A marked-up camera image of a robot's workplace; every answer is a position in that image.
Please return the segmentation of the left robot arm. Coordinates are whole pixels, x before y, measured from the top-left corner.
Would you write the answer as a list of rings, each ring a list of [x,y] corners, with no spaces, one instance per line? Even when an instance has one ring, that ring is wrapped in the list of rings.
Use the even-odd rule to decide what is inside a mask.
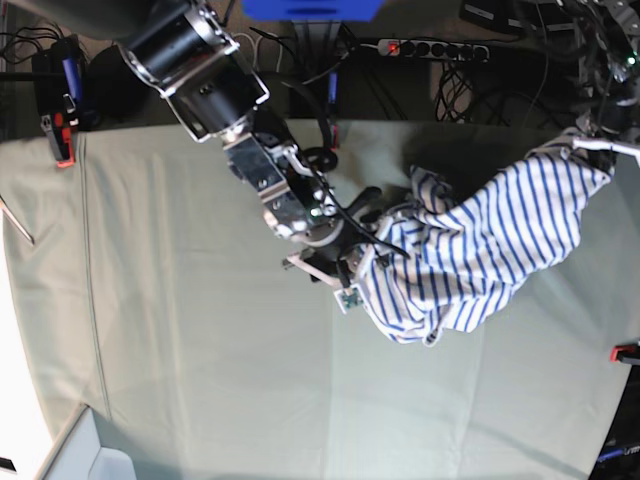
[[[579,137],[606,143],[589,160],[605,170],[624,154],[639,157],[639,3],[559,1],[574,23]]]

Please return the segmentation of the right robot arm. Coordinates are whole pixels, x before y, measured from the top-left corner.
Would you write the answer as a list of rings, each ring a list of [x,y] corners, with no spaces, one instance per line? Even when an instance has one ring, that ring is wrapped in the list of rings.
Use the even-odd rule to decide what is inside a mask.
[[[246,61],[206,1],[26,1],[23,8],[94,38],[112,40],[132,73],[154,89],[197,142],[221,141],[234,175],[251,186],[265,223],[303,249],[288,263],[318,281],[350,286],[376,255],[394,251],[384,227],[357,216],[380,191],[370,187],[349,205],[336,199],[327,174],[337,166],[328,119],[310,90],[279,82],[308,103],[322,143],[301,149],[268,105],[267,76]]]

